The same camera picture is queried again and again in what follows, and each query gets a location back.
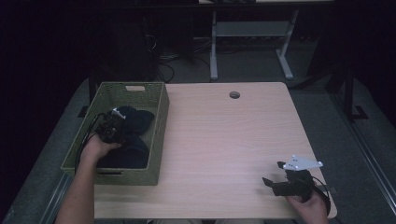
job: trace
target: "black cable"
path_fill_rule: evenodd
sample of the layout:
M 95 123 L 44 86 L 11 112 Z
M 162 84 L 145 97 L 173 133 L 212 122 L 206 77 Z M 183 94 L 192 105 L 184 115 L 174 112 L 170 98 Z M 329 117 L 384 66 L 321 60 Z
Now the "black cable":
M 90 133 L 93 129 L 93 126 L 96 124 L 96 121 L 99 119 L 99 117 L 101 116 L 105 116 L 104 113 L 100 113 L 98 115 L 96 115 L 93 120 L 90 123 L 90 126 L 88 126 L 87 132 L 85 132 L 84 138 L 81 141 L 81 144 L 79 145 L 76 157 L 75 157 L 75 174 L 77 172 L 77 168 L 79 165 L 79 159 L 81 157 L 81 153 L 82 153 L 82 149 L 84 149 L 84 147 L 87 145 L 87 143 L 90 141 L 90 139 L 92 138 L 92 136 L 90 136 Z
M 202 37 L 200 39 L 194 39 L 194 53 L 204 53 L 208 52 L 211 47 L 211 39 L 210 37 Z
M 324 185 L 323 182 L 321 182 L 321 181 L 320 181 L 319 179 L 317 179 L 316 177 L 312 176 L 312 178 L 316 179 L 316 180 L 323 186 L 323 188 L 326 190 L 327 197 L 330 198 L 329 190 L 326 188 L 326 185 Z
M 161 71 L 157 70 L 156 74 L 157 74 L 158 79 L 163 82 L 163 73 Z
M 344 224 L 344 222 L 342 222 L 341 220 L 340 220 L 340 218 L 338 218 L 338 217 L 335 217 L 334 218 L 338 223 L 340 223 L 340 224 Z
M 159 63 L 159 65 L 165 66 L 165 67 L 169 68 L 172 71 L 171 77 L 169 79 L 167 79 L 167 80 L 165 79 L 163 73 L 161 71 L 158 71 L 162 75 L 162 79 L 163 79 L 164 83 L 170 82 L 175 76 L 175 69 L 173 69 L 173 67 L 171 67 L 171 66 L 169 66 L 167 64 L 164 64 L 164 63 Z
M 204 59 L 202 59 L 202 58 L 198 58 L 198 57 L 196 57 L 196 56 L 194 56 L 194 59 L 198 59 L 199 61 L 201 61 L 201 62 L 203 62 L 204 64 L 206 64 L 207 65 L 207 67 L 209 67 L 210 68 L 210 64 L 209 63 L 207 63 Z
M 323 199 L 323 201 L 326 203 L 327 215 L 329 215 L 330 214 L 330 210 L 332 208 L 332 203 L 330 202 L 330 197 L 326 196 L 326 194 L 324 194 L 317 186 L 311 185 L 309 183 L 306 183 L 304 180 L 302 180 L 300 178 L 296 178 L 296 180 L 300 181 L 301 183 L 303 183 L 305 185 L 307 185 L 309 188 L 314 190 Z
M 170 62 L 172 62 L 172 61 L 181 59 L 181 56 L 180 56 L 180 55 L 170 56 L 171 58 L 169 58 L 169 59 L 166 58 L 167 56 L 161 56 L 161 57 L 160 57 L 160 60 L 161 60 L 160 64 L 163 64 L 163 63 L 170 63 Z

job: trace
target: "white object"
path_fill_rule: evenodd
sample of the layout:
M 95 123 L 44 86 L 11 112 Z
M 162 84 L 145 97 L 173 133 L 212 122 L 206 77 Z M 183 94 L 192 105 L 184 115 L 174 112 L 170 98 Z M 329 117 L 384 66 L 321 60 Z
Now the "white object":
M 292 155 L 291 160 L 283 165 L 283 169 L 301 171 L 310 168 L 318 168 L 322 166 L 323 163 L 321 161 L 311 161 L 306 158 L 301 158 L 296 155 Z
M 111 113 L 112 113 L 113 115 L 119 116 L 119 117 L 122 118 L 122 119 L 126 119 L 126 116 L 123 116 L 123 115 L 121 114 L 121 112 L 117 110 L 117 108 L 114 108 L 114 109 L 111 111 Z

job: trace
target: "green basket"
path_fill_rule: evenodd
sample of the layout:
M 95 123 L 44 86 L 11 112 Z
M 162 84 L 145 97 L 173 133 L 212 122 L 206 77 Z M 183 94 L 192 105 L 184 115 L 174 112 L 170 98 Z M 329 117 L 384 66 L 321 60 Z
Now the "green basket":
M 154 186 L 158 184 L 163 154 L 163 138 L 169 108 L 166 87 L 161 82 L 102 83 L 64 159 L 61 167 L 63 171 L 71 176 L 74 175 L 75 157 L 93 118 L 97 114 L 106 113 L 122 105 L 129 105 L 138 110 L 147 110 L 155 116 L 148 130 L 141 136 L 141 139 L 149 149 L 148 166 L 145 169 L 97 168 L 95 183 L 139 186 Z

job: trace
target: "table leg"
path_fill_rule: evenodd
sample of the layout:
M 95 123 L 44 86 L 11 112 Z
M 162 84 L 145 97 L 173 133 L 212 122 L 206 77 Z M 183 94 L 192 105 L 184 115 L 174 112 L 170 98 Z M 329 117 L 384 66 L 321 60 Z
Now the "table leg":
M 216 11 L 213 11 L 212 50 L 210 51 L 210 79 L 218 79 L 218 60 L 216 58 Z
M 293 15 L 291 16 L 291 20 L 289 22 L 288 29 L 285 34 L 285 42 L 283 43 L 281 49 L 276 50 L 276 55 L 277 58 L 279 59 L 280 66 L 282 67 L 283 73 L 285 74 L 285 77 L 288 80 L 293 79 L 293 73 L 290 71 L 289 64 L 288 61 L 286 61 L 285 55 L 286 55 L 286 50 L 288 49 L 289 46 L 291 35 L 293 34 L 294 24 L 297 20 L 298 12 L 299 12 L 298 10 L 295 10 L 293 12 Z

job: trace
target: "basket handle hole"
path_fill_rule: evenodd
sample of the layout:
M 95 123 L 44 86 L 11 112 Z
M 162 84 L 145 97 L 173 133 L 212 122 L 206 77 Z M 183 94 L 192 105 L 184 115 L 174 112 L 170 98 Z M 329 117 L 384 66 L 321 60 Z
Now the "basket handle hole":
M 127 91 L 145 91 L 146 88 L 144 86 L 125 86 Z
M 97 172 L 98 175 L 123 176 L 122 172 Z

